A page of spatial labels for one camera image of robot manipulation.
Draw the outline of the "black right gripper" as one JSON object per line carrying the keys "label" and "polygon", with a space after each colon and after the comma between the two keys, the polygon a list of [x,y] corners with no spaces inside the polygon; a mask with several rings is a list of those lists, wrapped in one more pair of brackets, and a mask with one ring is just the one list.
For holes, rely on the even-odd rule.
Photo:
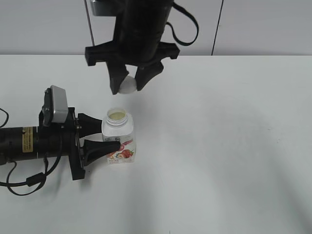
{"label": "black right gripper", "polygon": [[161,37],[168,22],[168,14],[96,14],[96,17],[115,17],[113,39],[86,47],[88,66],[106,62],[110,88],[113,95],[129,72],[125,64],[138,67],[135,75],[136,89],[141,91],[155,76],[163,71],[161,60],[176,59],[179,48],[175,43],[162,42]]}

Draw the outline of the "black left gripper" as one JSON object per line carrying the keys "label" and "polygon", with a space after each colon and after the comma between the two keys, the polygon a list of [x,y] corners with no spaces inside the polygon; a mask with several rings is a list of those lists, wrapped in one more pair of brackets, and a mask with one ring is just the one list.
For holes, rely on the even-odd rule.
{"label": "black left gripper", "polygon": [[81,148],[81,161],[78,149],[78,131],[80,137],[102,133],[102,120],[79,113],[77,121],[74,107],[68,108],[68,115],[64,123],[54,123],[51,119],[51,109],[43,107],[39,114],[37,128],[38,157],[47,156],[60,159],[61,156],[68,156],[73,180],[85,178],[83,166],[88,166],[99,158],[120,149],[119,141],[85,140]]}

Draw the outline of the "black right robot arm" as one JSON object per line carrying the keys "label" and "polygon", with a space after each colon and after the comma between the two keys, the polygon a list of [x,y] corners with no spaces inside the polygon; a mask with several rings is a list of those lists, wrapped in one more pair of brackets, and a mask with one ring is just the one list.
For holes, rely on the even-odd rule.
{"label": "black right robot arm", "polygon": [[88,66],[105,62],[115,95],[128,76],[127,65],[137,67],[137,90],[163,71],[162,59],[176,59],[179,48],[161,37],[173,6],[171,0],[94,0],[95,16],[115,17],[113,39],[85,48]]}

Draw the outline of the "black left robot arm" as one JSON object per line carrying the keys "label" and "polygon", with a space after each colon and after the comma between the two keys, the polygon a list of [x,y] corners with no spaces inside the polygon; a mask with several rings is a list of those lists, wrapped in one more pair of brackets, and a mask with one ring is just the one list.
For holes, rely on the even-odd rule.
{"label": "black left robot arm", "polygon": [[102,121],[86,114],[75,114],[70,107],[64,123],[46,125],[47,115],[39,114],[39,125],[2,128],[0,130],[0,163],[67,156],[73,180],[85,177],[85,167],[95,160],[117,151],[120,141],[91,141],[80,139],[101,132]]}

